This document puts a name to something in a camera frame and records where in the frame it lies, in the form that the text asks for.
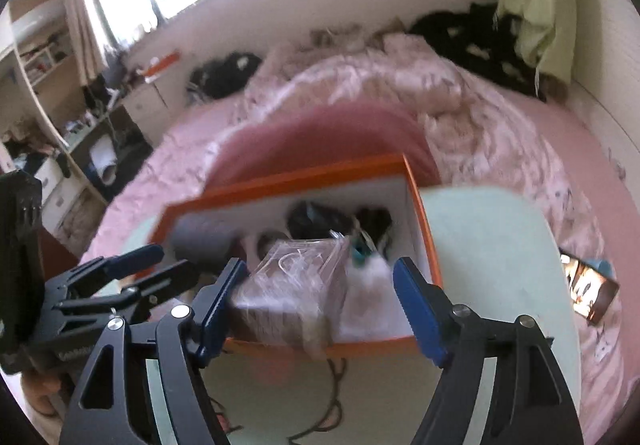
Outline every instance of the desk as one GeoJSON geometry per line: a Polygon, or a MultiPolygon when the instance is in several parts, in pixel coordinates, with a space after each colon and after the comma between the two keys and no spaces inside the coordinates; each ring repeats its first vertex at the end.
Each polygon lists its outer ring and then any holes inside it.
{"type": "MultiPolygon", "coordinates": [[[[451,301],[498,320],[534,316],[543,332],[555,338],[553,352],[579,407],[578,333],[558,248],[542,214],[503,189],[443,187],[420,192],[451,301]]],[[[155,224],[155,218],[145,221],[123,251],[143,245],[155,224]]],[[[495,359],[485,361],[465,445],[478,443],[482,435],[494,370],[495,359]]],[[[231,425],[244,426],[230,435],[231,443],[275,445],[286,443],[284,437],[305,429],[326,410],[328,371],[324,362],[274,364],[223,355],[203,371],[203,378],[211,396],[226,406],[231,425]]],[[[340,383],[343,423],[300,443],[408,444],[439,376],[420,355],[350,359],[340,383]]],[[[150,383],[157,388],[158,381],[151,372],[150,383]]],[[[162,443],[170,443],[166,411],[158,410],[156,418],[166,433],[162,443]]]]}

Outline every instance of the phone screen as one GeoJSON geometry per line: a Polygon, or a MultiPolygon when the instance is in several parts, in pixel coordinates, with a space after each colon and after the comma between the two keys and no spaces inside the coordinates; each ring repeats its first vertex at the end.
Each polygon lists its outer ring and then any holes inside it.
{"type": "Polygon", "coordinates": [[[618,284],[564,251],[561,251],[560,260],[574,301],[574,311],[591,324],[597,324],[616,296],[618,284]]]}

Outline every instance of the orange box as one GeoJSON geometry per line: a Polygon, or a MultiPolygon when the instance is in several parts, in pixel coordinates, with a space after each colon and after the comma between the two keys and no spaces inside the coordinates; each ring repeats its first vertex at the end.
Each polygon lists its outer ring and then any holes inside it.
{"type": "MultiPolygon", "coordinates": [[[[312,200],[344,212],[360,206],[385,206],[394,222],[390,262],[411,257],[428,281],[442,287],[442,275],[420,192],[402,155],[385,155],[277,174],[241,184],[210,189],[201,197],[166,208],[152,243],[162,245],[178,218],[212,210],[217,219],[239,229],[260,232],[275,228],[273,219],[301,200],[312,200]]],[[[278,346],[229,338],[225,348],[251,355],[302,353],[278,346]]],[[[325,349],[328,358],[417,350],[413,335],[376,342],[339,343],[325,349]]]]}

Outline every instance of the bed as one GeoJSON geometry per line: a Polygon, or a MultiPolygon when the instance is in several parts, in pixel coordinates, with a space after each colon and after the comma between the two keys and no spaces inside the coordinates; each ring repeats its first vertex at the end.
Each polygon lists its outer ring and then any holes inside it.
{"type": "MultiPolygon", "coordinates": [[[[619,272],[635,262],[633,245],[609,241],[638,233],[638,215],[598,142],[574,115],[497,88],[404,34],[386,36],[384,51],[274,46],[244,92],[192,108],[176,121],[108,208],[82,259],[119,253],[133,229],[167,203],[200,194],[225,143],[242,129],[343,100],[410,108],[444,184],[510,188],[543,211],[559,246],[581,257],[607,257],[619,272]],[[597,181],[589,179],[593,173],[597,181]]],[[[625,401],[622,306],[616,299],[597,328],[575,317],[580,421],[586,443],[595,443],[625,401]]]]}

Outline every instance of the pink bed sheet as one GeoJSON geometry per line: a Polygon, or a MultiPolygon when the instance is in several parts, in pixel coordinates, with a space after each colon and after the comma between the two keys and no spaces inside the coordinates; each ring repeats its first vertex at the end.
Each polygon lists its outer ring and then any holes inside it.
{"type": "MultiPolygon", "coordinates": [[[[234,132],[342,100],[404,104],[417,114],[443,183],[510,188],[540,208],[563,248],[579,257],[605,255],[589,200],[534,123],[501,89],[440,59],[421,38],[394,34],[385,38],[385,52],[276,46],[243,94],[194,108],[177,121],[107,209],[83,260],[119,253],[142,221],[168,203],[200,194],[207,170],[234,132]]],[[[575,322],[582,350],[580,422],[586,443],[593,444],[620,404],[620,301],[597,329],[579,316],[575,322]]]]}

